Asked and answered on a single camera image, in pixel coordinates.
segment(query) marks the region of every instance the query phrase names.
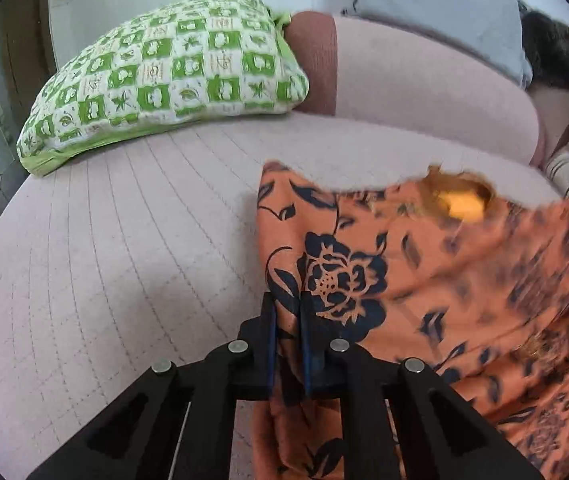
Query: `green square pattern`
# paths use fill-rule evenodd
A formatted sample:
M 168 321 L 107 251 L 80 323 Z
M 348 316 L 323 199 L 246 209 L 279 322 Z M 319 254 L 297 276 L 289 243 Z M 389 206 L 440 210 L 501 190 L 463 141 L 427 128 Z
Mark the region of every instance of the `green square pattern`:
M 31 173 L 194 120 L 282 114 L 307 76 L 262 0 L 184 0 L 119 25 L 42 88 L 18 139 Z

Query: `orange object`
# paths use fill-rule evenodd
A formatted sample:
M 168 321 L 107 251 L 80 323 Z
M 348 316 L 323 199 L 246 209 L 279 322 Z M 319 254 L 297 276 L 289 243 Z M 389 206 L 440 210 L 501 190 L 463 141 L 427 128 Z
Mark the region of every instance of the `orange object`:
M 547 479 L 567 475 L 569 200 L 528 210 L 439 168 L 331 192 L 270 162 L 257 223 L 280 355 L 274 397 L 254 412 L 258 480 L 343 478 L 338 401 L 301 396 L 300 308 L 376 358 L 423 359 Z

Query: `silver rivet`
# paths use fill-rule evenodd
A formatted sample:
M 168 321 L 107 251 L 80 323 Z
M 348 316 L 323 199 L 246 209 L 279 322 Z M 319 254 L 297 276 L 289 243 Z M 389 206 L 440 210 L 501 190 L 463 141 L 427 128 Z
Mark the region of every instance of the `silver rivet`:
M 160 375 L 171 370 L 171 365 L 172 365 L 171 361 L 163 357 L 162 359 L 158 359 L 157 361 L 154 362 L 154 364 L 151 365 L 151 370 Z
M 235 341 L 231 341 L 227 348 L 229 349 L 229 352 L 232 352 L 234 354 L 242 354 L 242 352 L 247 350 L 248 343 L 242 339 L 236 339 Z
M 329 347 L 335 352 L 346 352 L 349 350 L 349 341 L 346 339 L 334 339 L 329 343 Z
M 414 372 L 415 374 L 419 374 L 422 370 L 425 369 L 425 364 L 422 360 L 418 359 L 417 357 L 410 357 L 405 361 L 405 368 L 410 372 Z

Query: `black object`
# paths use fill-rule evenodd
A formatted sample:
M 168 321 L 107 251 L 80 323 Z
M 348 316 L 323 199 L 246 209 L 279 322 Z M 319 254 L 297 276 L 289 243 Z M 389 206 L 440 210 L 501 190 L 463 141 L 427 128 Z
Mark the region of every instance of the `black object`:
M 387 401 L 409 480 L 543 478 L 421 360 L 389 363 L 327 340 L 302 311 L 307 393 L 340 399 L 345 480 L 400 480 Z M 245 351 L 222 345 L 203 361 L 147 370 L 29 480 L 228 479 L 236 400 L 266 400 L 274 383 L 275 316 L 266 293 L 261 316 L 240 327 Z

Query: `orange fabric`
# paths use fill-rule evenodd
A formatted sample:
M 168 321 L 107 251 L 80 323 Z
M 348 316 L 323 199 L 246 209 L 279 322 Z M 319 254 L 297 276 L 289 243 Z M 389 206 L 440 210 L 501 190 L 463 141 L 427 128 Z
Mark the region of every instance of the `orange fabric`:
M 426 180 L 329 192 L 265 165 L 258 241 L 280 357 L 254 412 L 258 480 L 343 478 L 338 401 L 302 396 L 300 308 L 376 358 L 420 357 L 547 479 L 569 472 L 569 200 L 492 196 L 484 219 L 460 222 L 433 214 Z

